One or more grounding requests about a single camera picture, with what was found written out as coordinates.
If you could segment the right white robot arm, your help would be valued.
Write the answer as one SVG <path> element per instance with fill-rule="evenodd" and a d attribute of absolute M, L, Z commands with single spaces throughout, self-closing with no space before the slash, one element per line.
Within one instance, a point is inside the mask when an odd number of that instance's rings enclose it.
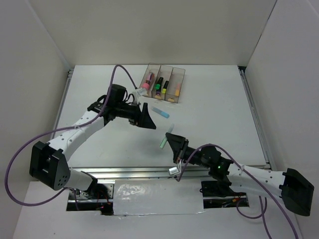
<path fill-rule="evenodd" d="M 173 152 L 173 162 L 208 169 L 208 175 L 217 181 L 222 195 L 234 192 L 268 197 L 297 215 L 310 215 L 315 188 L 297 170 L 271 171 L 242 165 L 230 156 L 224 158 L 218 146 L 207 145 L 196 150 L 189 147 L 185 137 L 169 132 L 165 136 Z"/>

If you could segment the clear green highlighter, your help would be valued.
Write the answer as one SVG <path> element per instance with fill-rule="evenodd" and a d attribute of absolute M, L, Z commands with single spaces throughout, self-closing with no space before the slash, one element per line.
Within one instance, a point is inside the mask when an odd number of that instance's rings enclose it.
<path fill-rule="evenodd" d="M 167 133 L 172 133 L 174 129 L 174 124 L 172 123 L 171 126 L 169 127 Z M 167 143 L 167 137 L 164 136 L 162 142 L 160 143 L 160 149 L 163 149 L 165 147 L 165 144 Z"/>

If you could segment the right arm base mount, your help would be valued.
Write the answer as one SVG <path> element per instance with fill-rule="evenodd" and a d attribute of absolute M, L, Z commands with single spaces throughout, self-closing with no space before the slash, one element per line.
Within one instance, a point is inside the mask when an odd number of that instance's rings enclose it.
<path fill-rule="evenodd" d="M 199 190 L 203 196 L 205 209 L 248 207 L 249 202 L 245 193 L 234 192 L 217 181 L 201 181 Z"/>

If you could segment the pink cap pen bundle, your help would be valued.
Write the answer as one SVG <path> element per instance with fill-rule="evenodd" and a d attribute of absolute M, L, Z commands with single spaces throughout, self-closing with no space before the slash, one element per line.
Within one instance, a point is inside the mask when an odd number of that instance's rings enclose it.
<path fill-rule="evenodd" d="M 147 90 L 149 90 L 154 79 L 155 79 L 155 74 L 153 72 L 149 72 L 146 76 L 146 79 L 144 80 L 142 84 L 142 88 L 146 88 Z"/>

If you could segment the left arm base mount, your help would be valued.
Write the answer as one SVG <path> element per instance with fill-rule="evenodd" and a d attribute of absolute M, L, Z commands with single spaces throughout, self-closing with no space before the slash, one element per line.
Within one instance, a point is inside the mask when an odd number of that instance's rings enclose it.
<path fill-rule="evenodd" d="M 93 192 L 72 189 L 69 192 L 66 211 L 94 211 L 105 216 L 113 215 L 114 186 L 114 183 L 98 183 Z"/>

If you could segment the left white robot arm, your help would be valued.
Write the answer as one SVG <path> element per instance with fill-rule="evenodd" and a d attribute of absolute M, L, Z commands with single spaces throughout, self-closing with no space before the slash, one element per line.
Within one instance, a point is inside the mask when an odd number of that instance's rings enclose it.
<path fill-rule="evenodd" d="M 51 189 L 62 188 L 80 190 L 81 194 L 92 199 L 107 188 L 98 183 L 97 178 L 83 171 L 71 169 L 68 161 L 74 152 L 94 133 L 105 127 L 115 118 L 124 118 L 131 125 L 155 129 L 148 105 L 140 104 L 139 97 L 147 94 L 146 88 L 138 88 L 127 102 L 125 87 L 113 84 L 107 95 L 102 95 L 92 103 L 84 115 L 70 128 L 47 143 L 37 142 L 31 152 L 29 173 Z"/>

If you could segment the black yellow highlighter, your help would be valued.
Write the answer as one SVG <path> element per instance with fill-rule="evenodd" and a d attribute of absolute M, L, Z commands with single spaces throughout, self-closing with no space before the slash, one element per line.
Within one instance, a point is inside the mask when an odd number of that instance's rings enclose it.
<path fill-rule="evenodd" d="M 168 88 L 168 84 L 169 84 L 169 81 L 165 81 L 164 86 L 163 86 L 163 88 L 161 90 L 162 94 L 166 94 L 166 91 L 167 91 L 167 88 Z"/>

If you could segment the black green highlighter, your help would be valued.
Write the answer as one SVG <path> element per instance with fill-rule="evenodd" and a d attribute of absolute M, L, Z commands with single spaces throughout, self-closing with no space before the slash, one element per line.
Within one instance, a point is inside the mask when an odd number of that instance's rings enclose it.
<path fill-rule="evenodd" d="M 160 90 L 161 90 L 162 82 L 163 82 L 163 77 L 160 77 L 160 78 L 158 79 L 157 83 L 155 84 L 155 90 L 156 90 L 156 91 L 160 91 Z"/>

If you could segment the clear blue highlighter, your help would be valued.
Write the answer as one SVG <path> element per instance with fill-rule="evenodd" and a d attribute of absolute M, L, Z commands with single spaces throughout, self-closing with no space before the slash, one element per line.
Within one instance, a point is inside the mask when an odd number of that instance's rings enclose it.
<path fill-rule="evenodd" d="M 166 113 L 166 112 L 164 112 L 164 111 L 162 111 L 162 110 L 160 110 L 160 109 L 158 109 L 158 108 L 156 108 L 156 107 L 151 107 L 151 110 L 152 110 L 153 112 L 155 112 L 155 113 L 161 115 L 162 117 L 164 117 L 164 118 L 166 118 L 166 119 L 169 118 L 169 114 L 168 114 L 168 113 Z"/>

